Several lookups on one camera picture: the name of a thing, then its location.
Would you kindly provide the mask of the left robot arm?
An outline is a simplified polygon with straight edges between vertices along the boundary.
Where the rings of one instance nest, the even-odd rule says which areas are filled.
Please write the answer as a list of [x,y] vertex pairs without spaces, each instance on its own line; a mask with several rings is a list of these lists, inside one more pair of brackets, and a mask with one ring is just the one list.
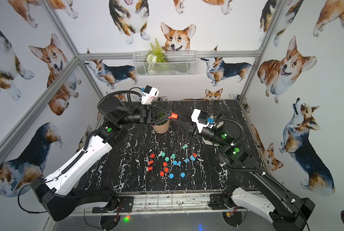
[[104,124],[90,132],[84,146],[62,167],[46,178],[31,182],[37,199],[54,221],[61,221],[79,209],[119,209],[119,196],[112,189],[81,193],[74,186],[102,156],[122,143],[128,135],[126,125],[158,125],[178,117],[171,111],[152,106],[157,96],[158,90],[149,86],[141,92],[125,90],[106,95],[97,105],[99,113],[104,116]]

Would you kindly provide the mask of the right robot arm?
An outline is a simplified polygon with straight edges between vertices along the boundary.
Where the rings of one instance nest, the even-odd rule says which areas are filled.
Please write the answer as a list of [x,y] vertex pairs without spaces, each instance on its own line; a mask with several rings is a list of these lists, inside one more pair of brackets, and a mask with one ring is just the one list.
[[219,149],[215,155],[223,168],[241,173],[260,191],[255,195],[241,187],[231,186],[223,193],[227,207],[242,207],[269,221],[277,231],[302,231],[309,228],[308,219],[315,203],[309,198],[300,198],[288,190],[271,174],[257,167],[248,167],[245,161],[253,156],[241,145],[245,137],[244,126],[229,117],[212,117],[209,113],[195,109],[190,123],[178,120],[173,113],[170,118],[191,137],[202,138]]

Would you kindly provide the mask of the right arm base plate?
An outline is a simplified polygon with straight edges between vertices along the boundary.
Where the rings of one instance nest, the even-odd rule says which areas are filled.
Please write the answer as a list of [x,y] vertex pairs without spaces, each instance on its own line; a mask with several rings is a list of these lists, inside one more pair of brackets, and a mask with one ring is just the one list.
[[238,206],[232,199],[233,193],[212,193],[209,195],[209,203],[208,207],[210,207],[212,210],[229,210],[229,209],[235,209],[238,207],[238,209],[244,209],[245,207]]

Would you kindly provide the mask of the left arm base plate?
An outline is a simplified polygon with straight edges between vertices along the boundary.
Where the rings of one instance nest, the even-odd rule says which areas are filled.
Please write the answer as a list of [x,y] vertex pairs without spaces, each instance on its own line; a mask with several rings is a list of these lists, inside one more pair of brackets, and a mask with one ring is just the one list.
[[95,207],[93,213],[129,213],[132,212],[133,196],[120,196],[112,198],[110,202],[103,208]]

